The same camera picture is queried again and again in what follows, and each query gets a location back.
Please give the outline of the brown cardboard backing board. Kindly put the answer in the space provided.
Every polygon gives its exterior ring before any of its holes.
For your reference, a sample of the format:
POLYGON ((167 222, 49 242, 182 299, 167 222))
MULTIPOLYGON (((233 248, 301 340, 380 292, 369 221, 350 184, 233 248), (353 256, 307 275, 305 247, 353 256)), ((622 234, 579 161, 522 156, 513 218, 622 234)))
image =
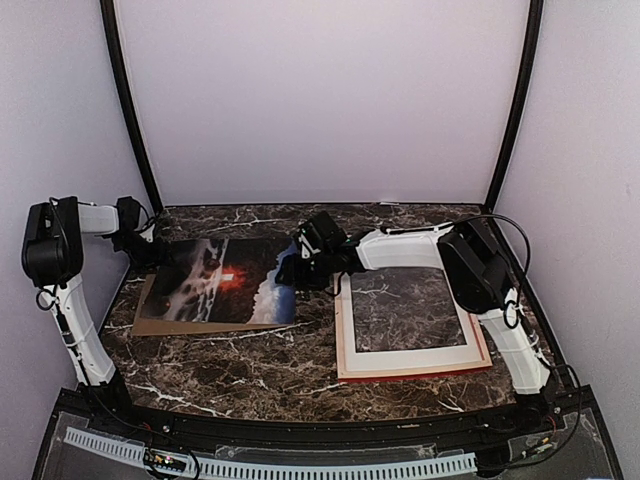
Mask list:
POLYGON ((135 313, 139 337, 265 330, 294 323, 295 291, 266 278, 252 282, 241 270, 226 269, 208 281, 188 279, 169 293, 160 274, 146 277, 135 313))

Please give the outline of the landscape photo print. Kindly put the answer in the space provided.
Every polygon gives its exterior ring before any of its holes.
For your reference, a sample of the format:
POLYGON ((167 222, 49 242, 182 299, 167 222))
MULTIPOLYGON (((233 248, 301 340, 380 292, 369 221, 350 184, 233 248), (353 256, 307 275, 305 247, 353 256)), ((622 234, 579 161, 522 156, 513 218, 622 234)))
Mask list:
POLYGON ((197 239, 171 244, 168 263, 147 280, 137 318, 191 332, 289 325, 295 290, 276 276, 297 253, 289 238, 197 239))

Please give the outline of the clear acrylic sheet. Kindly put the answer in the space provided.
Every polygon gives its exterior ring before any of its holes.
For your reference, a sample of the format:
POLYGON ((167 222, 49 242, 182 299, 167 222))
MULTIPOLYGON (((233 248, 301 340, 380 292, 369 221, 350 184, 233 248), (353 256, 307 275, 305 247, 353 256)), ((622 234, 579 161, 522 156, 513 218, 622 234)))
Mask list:
POLYGON ((350 279, 358 353, 424 350, 466 343, 444 272, 388 268, 350 279))

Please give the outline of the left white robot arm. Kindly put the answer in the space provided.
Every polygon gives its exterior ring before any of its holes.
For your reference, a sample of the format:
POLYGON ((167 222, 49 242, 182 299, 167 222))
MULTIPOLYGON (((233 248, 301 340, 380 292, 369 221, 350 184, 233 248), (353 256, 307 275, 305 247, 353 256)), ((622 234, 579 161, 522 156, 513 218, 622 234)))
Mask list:
POLYGON ((149 268, 167 257, 167 246, 154 228, 155 218, 131 196, 115 205, 51 197, 30 207, 22 244, 22 268, 37 289, 37 307, 52 314, 85 395, 102 408, 103 421, 120 436, 134 435, 141 415, 132 407, 88 309, 81 276, 83 237, 107 239, 131 265, 149 268))

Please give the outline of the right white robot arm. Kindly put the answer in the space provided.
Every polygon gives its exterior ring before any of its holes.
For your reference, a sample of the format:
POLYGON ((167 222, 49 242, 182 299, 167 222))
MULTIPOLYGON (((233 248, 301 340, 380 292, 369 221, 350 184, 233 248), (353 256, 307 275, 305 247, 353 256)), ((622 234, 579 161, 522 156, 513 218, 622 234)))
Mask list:
POLYGON ((299 225, 293 235, 296 251, 282 260, 275 280, 297 290, 322 291, 338 274, 397 267, 443 271, 455 305, 477 316, 508 368, 520 403, 511 410, 511 426, 530 434, 549 416, 551 367, 522 311, 523 283, 511 280, 511 268, 482 220, 477 215, 349 235, 322 211, 299 225))

